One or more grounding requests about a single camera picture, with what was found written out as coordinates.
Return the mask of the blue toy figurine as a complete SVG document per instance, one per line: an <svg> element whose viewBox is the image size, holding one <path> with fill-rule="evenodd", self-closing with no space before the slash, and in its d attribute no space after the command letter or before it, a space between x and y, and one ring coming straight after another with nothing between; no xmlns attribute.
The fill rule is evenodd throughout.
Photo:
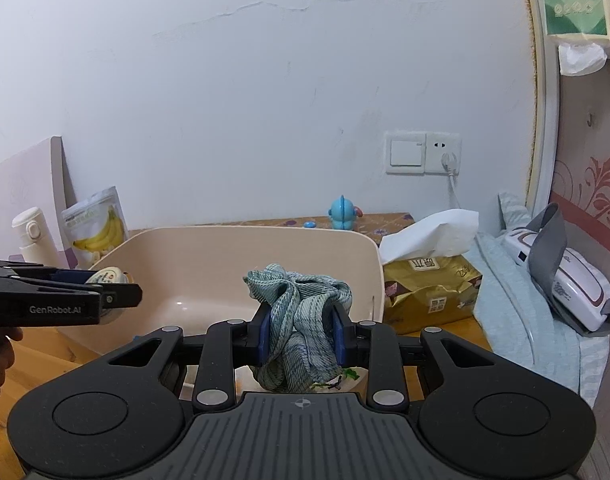
<svg viewBox="0 0 610 480"><path fill-rule="evenodd" d="M334 230L352 231L358 218L363 216L360 208L341 195L328 210L330 226Z"/></svg>

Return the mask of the bag of dried herbs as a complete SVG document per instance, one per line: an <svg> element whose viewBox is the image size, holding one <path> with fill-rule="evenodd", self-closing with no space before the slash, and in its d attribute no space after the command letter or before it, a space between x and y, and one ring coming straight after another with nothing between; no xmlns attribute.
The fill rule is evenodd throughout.
<svg viewBox="0 0 610 480"><path fill-rule="evenodd" d="M345 367L327 382L314 382L309 390L317 393L349 392L356 389L362 380L359 368Z"/></svg>

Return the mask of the hanging green tissue pack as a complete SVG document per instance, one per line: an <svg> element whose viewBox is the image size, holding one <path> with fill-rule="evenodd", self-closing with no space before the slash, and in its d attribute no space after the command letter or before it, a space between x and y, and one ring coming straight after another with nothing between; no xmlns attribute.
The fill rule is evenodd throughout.
<svg viewBox="0 0 610 480"><path fill-rule="evenodd" d="M610 0L544 0L544 10L563 76L586 76L605 66L610 60Z"/></svg>

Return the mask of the banana chips pouch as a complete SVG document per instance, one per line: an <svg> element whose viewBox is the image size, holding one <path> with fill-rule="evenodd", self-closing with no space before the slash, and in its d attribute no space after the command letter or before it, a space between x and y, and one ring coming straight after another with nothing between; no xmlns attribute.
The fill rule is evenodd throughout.
<svg viewBox="0 0 610 480"><path fill-rule="evenodd" d="M61 212L64 231L78 266L93 266L128 240L128 230L115 186L81 200Z"/></svg>

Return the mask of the white wall switch socket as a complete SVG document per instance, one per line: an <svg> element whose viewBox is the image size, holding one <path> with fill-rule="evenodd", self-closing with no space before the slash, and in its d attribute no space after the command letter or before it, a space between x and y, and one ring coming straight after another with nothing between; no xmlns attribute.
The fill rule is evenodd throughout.
<svg viewBox="0 0 610 480"><path fill-rule="evenodd" d="M386 174L459 174L457 133L396 130L385 133Z"/></svg>

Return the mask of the beige plastic storage bin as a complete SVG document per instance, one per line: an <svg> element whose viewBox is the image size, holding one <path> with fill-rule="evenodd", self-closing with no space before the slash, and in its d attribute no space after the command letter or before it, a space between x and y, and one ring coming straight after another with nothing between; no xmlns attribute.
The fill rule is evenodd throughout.
<svg viewBox="0 0 610 480"><path fill-rule="evenodd" d="M163 326L195 335L229 318L249 321L258 303L243 278L270 263L345 282L353 293L354 322L383 318L379 251L363 234L301 226L174 226L141 232L96 263L98 270L116 266L130 274L142 288L137 308L61 332L106 354Z"/></svg>

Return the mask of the gold tissue pack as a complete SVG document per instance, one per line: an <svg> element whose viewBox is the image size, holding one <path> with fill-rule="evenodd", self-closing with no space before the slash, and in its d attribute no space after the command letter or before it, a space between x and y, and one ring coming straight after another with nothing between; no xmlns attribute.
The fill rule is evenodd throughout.
<svg viewBox="0 0 610 480"><path fill-rule="evenodd" d="M464 254L477 231L476 211L449 209L384 236L383 322L409 335L471 318L483 275Z"/></svg>

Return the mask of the light blue bedding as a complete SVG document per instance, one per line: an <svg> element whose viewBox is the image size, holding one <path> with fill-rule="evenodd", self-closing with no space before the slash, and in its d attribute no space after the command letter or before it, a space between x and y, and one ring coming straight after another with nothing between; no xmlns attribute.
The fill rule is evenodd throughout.
<svg viewBox="0 0 610 480"><path fill-rule="evenodd" d="M498 195L503 222L499 236L480 232L465 254L483 275L474 318L492 351L596 403L608 362L610 336L583 337L553 315L527 270L501 244L509 231L534 219L508 192Z"/></svg>

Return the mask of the green checked cloth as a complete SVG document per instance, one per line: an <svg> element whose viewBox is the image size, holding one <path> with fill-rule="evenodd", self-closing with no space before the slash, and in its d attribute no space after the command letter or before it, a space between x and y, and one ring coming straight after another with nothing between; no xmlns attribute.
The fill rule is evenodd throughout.
<svg viewBox="0 0 610 480"><path fill-rule="evenodd" d="M333 348L333 310L351 310L352 289L329 275L302 274L272 263L243 278L250 296L270 306L267 361L255 380L277 393L307 393L342 375Z"/></svg>

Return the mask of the white purple board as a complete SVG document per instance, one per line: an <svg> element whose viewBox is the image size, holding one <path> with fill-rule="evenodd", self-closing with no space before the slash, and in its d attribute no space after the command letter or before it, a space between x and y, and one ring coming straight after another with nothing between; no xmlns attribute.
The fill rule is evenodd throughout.
<svg viewBox="0 0 610 480"><path fill-rule="evenodd" d="M58 136L51 136L0 163L0 260L23 259L12 220L31 207L43 211L61 266L75 268L78 262L61 219L61 212L66 209L66 192L62 141Z"/></svg>

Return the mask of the white thermos bottle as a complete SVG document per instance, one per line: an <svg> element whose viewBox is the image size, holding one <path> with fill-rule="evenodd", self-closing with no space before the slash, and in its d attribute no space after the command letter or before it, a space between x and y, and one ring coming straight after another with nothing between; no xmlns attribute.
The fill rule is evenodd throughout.
<svg viewBox="0 0 610 480"><path fill-rule="evenodd" d="M25 262L58 268L60 259L57 247L40 207L20 212L12 220L11 226L19 237L20 253Z"/></svg>

